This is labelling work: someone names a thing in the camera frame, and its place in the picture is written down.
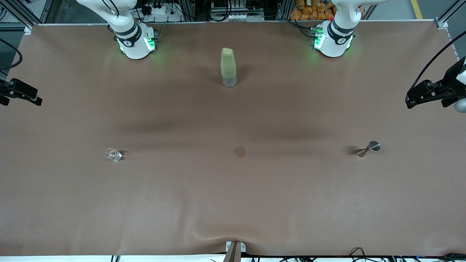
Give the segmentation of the silver metal jigger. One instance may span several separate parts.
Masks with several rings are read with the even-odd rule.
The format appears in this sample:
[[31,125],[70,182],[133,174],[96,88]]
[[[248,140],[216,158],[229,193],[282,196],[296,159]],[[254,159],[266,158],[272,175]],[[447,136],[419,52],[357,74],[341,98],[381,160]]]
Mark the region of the silver metal jigger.
[[372,140],[368,143],[366,148],[360,148],[355,151],[356,156],[363,158],[369,151],[379,151],[381,149],[381,145],[378,141]]

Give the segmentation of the aluminium frame strut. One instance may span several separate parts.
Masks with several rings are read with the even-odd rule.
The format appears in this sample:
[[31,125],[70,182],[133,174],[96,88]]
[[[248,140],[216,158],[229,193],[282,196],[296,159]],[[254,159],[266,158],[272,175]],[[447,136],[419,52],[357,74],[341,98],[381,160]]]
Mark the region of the aluminium frame strut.
[[44,24],[55,0],[0,0],[0,31],[30,32]]
[[464,6],[466,6],[466,0],[455,0],[440,17],[435,18],[436,27],[438,29],[448,28],[448,20]]

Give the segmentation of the brown wooden post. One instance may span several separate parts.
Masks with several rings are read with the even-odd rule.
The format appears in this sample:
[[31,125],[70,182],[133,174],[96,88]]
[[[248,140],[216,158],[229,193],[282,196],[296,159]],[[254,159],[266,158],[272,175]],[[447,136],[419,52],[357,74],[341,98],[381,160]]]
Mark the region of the brown wooden post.
[[229,242],[223,262],[241,262],[242,243]]

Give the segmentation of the pale green bottle shaker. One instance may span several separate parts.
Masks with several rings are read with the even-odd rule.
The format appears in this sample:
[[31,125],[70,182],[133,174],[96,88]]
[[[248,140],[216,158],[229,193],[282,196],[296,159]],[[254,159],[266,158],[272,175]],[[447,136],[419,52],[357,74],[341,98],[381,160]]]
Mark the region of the pale green bottle shaker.
[[234,51],[231,48],[222,48],[220,70],[222,83],[226,87],[233,87],[237,83],[237,68]]

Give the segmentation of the brown tablecloth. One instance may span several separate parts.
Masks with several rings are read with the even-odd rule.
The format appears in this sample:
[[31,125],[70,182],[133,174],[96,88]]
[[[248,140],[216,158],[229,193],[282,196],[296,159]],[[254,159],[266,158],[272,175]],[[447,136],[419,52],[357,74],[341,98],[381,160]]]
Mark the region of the brown tablecloth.
[[104,25],[37,25],[8,76],[42,106],[0,106],[0,256],[466,253],[466,114],[405,104],[449,40],[363,22],[330,59],[285,22],[168,24],[134,61]]

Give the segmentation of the orange snack bag pile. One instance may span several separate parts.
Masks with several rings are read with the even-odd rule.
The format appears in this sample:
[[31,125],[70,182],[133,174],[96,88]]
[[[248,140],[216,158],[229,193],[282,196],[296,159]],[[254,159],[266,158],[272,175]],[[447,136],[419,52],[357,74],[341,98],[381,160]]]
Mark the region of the orange snack bag pile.
[[364,5],[373,5],[371,0],[293,0],[293,5],[284,19],[298,20],[361,20]]

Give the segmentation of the white power strip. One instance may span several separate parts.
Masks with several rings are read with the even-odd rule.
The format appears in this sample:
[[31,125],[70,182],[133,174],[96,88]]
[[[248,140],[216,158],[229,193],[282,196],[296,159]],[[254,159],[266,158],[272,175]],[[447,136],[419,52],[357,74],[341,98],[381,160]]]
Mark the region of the white power strip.
[[142,22],[184,22],[184,15],[178,5],[161,5],[161,8],[145,5],[137,11]]

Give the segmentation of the white connector strip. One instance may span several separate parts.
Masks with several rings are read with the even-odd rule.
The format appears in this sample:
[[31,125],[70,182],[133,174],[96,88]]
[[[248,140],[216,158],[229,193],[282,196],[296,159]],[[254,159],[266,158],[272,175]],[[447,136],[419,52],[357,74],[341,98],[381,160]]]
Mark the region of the white connector strip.
[[232,13],[226,16],[226,13],[212,13],[212,21],[224,22],[256,22],[263,21],[265,17],[261,13]]

